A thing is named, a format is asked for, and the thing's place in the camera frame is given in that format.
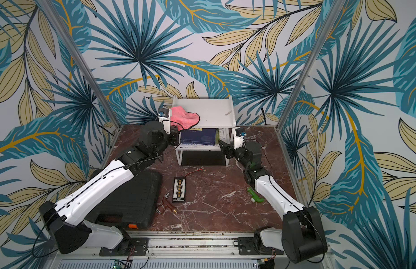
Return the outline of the pink fluffy cloth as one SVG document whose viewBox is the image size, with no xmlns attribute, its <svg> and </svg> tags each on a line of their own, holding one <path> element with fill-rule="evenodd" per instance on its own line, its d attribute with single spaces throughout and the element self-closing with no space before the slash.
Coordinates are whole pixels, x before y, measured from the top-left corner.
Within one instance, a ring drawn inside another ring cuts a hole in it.
<svg viewBox="0 0 416 269">
<path fill-rule="evenodd" d="M 170 111 L 172 112 L 170 123 L 179 131 L 189 130 L 200 122 L 200 116 L 197 113 L 187 112 L 182 106 L 171 107 Z"/>
</svg>

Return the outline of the white two-tier bookshelf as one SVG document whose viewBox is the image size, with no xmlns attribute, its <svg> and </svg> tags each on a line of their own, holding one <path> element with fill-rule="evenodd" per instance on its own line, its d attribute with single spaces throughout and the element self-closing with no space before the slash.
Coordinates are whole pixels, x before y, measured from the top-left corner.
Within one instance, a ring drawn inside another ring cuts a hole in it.
<svg viewBox="0 0 416 269">
<path fill-rule="evenodd" d="M 200 116 L 200 122 L 196 128 L 218 128 L 223 129 L 228 135 L 228 142 L 232 139 L 231 131 L 236 127 L 236 117 L 234 115 L 234 106 L 232 98 L 228 99 L 179 99 L 173 98 L 172 106 L 182 106 L 185 111 L 197 113 Z M 184 151 L 176 149 L 178 164 L 181 165 L 182 153 Z"/>
</svg>

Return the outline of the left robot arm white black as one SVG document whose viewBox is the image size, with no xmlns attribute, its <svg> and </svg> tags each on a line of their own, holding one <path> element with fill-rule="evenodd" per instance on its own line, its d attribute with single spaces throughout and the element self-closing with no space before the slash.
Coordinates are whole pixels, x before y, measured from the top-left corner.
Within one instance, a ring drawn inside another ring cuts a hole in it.
<svg viewBox="0 0 416 269">
<path fill-rule="evenodd" d="M 126 231 L 151 225 L 162 183 L 162 175 L 150 166 L 177 143 L 176 135 L 159 121 L 144 124 L 139 135 L 88 183 L 40 206 L 45 229 L 60 253 L 87 247 L 125 256 L 135 249 Z"/>
</svg>

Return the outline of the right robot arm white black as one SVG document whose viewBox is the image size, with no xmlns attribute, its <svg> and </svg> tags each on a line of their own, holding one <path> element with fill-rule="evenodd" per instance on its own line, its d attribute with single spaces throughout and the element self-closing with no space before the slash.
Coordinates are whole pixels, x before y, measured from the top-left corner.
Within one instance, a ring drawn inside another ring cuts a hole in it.
<svg viewBox="0 0 416 269">
<path fill-rule="evenodd" d="M 238 148 L 224 141 L 219 141 L 219 145 L 227 159 L 235 158 L 242 165 L 246 182 L 282 219 L 282 229 L 255 230 L 255 251 L 282 251 L 293 263 L 325 254 L 328 246 L 320 213 L 315 207 L 296 201 L 277 184 L 262 165 L 261 145 L 256 141 L 244 142 Z"/>
</svg>

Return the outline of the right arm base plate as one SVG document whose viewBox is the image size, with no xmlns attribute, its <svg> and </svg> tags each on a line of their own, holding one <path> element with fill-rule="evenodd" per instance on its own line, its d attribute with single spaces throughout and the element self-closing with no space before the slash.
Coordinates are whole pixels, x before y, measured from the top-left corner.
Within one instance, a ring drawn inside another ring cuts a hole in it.
<svg viewBox="0 0 416 269">
<path fill-rule="evenodd" d="M 285 252 L 280 249 L 264 246 L 261 239 L 256 236 L 239 237 L 233 242 L 233 245 L 238 248 L 240 256 L 276 256 L 285 254 Z"/>
</svg>

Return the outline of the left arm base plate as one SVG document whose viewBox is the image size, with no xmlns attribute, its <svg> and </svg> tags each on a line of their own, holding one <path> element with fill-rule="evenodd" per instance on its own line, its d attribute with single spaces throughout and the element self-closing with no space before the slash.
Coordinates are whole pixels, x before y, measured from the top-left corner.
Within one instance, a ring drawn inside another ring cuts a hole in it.
<svg viewBox="0 0 416 269">
<path fill-rule="evenodd" d="M 125 238 L 116 248 L 102 247 L 101 257 L 142 257 L 147 254 L 149 238 Z"/>
</svg>

